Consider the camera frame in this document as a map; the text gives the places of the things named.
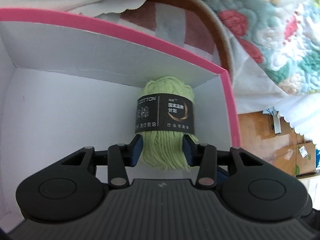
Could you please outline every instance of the green sticker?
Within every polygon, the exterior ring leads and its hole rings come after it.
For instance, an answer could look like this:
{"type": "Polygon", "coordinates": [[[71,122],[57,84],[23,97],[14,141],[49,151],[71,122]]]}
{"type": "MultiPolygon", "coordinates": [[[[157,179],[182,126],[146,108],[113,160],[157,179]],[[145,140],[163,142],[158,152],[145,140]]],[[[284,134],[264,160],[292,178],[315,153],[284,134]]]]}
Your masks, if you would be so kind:
{"type": "Polygon", "coordinates": [[[300,174],[300,168],[298,165],[296,165],[296,175],[299,175],[300,174]]]}

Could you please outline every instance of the black paper label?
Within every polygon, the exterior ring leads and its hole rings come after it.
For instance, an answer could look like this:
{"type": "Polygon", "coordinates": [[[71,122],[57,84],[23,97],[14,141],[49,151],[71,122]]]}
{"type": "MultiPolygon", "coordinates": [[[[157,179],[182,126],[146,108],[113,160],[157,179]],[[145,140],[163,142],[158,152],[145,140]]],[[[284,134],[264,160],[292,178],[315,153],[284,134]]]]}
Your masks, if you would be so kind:
{"type": "Polygon", "coordinates": [[[143,131],[178,131],[194,134],[193,104],[172,94],[143,96],[137,102],[136,129],[143,131]]]}

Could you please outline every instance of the quilted bedspread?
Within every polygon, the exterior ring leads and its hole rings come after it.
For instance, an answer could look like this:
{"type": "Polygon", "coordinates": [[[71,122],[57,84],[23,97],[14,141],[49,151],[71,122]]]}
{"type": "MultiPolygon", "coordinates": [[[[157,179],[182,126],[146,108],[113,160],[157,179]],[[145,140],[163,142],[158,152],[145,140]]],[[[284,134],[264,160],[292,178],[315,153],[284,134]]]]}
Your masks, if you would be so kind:
{"type": "Polygon", "coordinates": [[[202,1],[283,91],[320,92],[318,0],[202,1]]]}

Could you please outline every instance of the open box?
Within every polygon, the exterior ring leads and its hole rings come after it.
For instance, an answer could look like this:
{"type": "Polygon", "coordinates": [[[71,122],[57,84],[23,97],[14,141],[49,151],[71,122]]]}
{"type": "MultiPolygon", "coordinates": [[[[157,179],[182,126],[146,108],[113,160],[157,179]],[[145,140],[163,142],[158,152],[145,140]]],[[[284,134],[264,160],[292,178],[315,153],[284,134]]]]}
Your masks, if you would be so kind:
{"type": "MultiPolygon", "coordinates": [[[[155,37],[95,18],[0,9],[0,218],[14,226],[17,186],[84,147],[134,137],[136,102],[149,80],[174,76],[194,88],[195,130],[219,150],[240,146],[228,72],[155,37]]],[[[191,178],[138,164],[132,178],[191,178]]],[[[106,182],[106,167],[97,177],[106,182]]]]}

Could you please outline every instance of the red flower pattern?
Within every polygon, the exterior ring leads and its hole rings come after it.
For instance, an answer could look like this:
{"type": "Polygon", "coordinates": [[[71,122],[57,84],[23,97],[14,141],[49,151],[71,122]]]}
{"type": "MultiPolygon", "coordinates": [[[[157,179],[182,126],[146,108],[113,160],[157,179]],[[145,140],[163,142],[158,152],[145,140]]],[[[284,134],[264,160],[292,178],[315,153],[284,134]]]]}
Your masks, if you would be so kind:
{"type": "Polygon", "coordinates": [[[250,55],[250,57],[254,59],[256,63],[260,64],[263,62],[263,55],[256,46],[241,38],[238,38],[238,41],[240,42],[244,50],[250,55]]]}
{"type": "Polygon", "coordinates": [[[285,30],[284,30],[284,39],[289,41],[289,38],[294,35],[294,33],[297,31],[298,25],[297,25],[297,19],[295,16],[292,16],[290,21],[287,23],[285,30]]]}
{"type": "Polygon", "coordinates": [[[242,37],[248,30],[247,17],[237,11],[226,10],[218,13],[223,24],[236,36],[242,37]]]}

